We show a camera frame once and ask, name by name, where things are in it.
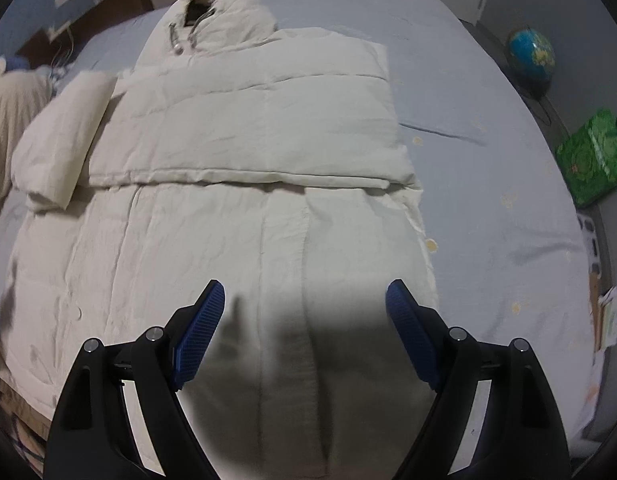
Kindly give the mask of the light blue bed sheet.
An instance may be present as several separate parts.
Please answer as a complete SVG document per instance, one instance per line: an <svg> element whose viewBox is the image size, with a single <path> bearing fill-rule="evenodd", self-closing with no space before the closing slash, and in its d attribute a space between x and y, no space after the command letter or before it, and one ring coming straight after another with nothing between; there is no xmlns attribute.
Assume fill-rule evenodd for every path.
<svg viewBox="0 0 617 480"><path fill-rule="evenodd" d="M231 288L224 336L213 356L246 358L231 394L211 401L205 370L184 393L202 429L212 415L236 416L258 437L273 427L290 339L307 353L316 440L331 454L378 434L413 434L432 401L409 368L386 317L383 292L404 278L429 302L408 257L423 252L442 317L474 336L534 347L563 425L576 434L593 372L586 257L569 193L534 122L505 77L437 0L264 0L286 32L322 27L386 46L401 135L422 180L425 225L401 242L365 192L349 206L334 192L290 191L304 222L287 262L279 250L258 264L230 256L249 278L281 286Z"/></svg>

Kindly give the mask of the blue globe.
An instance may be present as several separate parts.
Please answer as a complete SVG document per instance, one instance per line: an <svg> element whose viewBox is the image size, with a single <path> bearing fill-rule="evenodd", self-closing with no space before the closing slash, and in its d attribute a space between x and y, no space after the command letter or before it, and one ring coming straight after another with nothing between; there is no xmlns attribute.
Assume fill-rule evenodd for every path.
<svg viewBox="0 0 617 480"><path fill-rule="evenodd" d="M541 99L551 85L557 64L548 38L532 27L513 30L506 41L506 57L519 83L535 99Z"/></svg>

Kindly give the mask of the beige knit blanket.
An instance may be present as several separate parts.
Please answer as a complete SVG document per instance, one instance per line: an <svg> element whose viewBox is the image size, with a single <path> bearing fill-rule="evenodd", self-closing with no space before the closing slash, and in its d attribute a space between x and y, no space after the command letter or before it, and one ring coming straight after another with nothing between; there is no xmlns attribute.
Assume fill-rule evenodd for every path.
<svg viewBox="0 0 617 480"><path fill-rule="evenodd" d="M0 59L0 211L11 188L11 156L22 134L52 97L49 79L34 70L6 71Z"/></svg>

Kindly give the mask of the brown wooden headboard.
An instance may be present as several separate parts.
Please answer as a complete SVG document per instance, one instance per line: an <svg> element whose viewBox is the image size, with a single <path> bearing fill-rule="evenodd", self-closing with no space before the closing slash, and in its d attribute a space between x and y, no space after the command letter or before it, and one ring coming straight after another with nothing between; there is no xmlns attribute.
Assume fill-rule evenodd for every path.
<svg viewBox="0 0 617 480"><path fill-rule="evenodd" d="M153 10L152 0L102 0L53 40L39 29L16 55L25 58L31 68L59 64L65 55L72 62L92 37Z"/></svg>

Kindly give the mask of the cream puffer jacket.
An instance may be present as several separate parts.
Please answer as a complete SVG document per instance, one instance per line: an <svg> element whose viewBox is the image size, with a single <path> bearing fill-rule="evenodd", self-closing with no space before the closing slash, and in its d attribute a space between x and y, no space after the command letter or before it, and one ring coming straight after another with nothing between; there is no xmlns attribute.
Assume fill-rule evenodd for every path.
<svg viewBox="0 0 617 480"><path fill-rule="evenodd" d="M327 29L279 28L261 0L211 0L167 48L156 25L131 70L84 70L33 119L11 156L6 200L22 196L22 224L0 255L0 379L51 417L81 343L132 340L194 302L206 283L225 289L225 310L197 377L211 372L211 401L231 394L246 358L213 356L224 336L229 289L249 278L230 256L258 264L279 250L294 260L304 214L290 191L334 192L349 206L378 198L401 242L423 228L421 186L401 138L385 47ZM415 437L362 437L331 454L316 440L307 353L290 339L274 428L258 437L236 416L194 428L224 479L389 479Z"/></svg>

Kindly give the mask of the green patterned bag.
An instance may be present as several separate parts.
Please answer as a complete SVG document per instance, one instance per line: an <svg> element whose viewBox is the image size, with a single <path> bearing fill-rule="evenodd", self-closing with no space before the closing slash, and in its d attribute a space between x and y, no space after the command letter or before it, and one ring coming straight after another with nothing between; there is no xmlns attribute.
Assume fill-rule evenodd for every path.
<svg viewBox="0 0 617 480"><path fill-rule="evenodd" d="M617 116L601 108L555 150L555 159L577 208L617 188Z"/></svg>

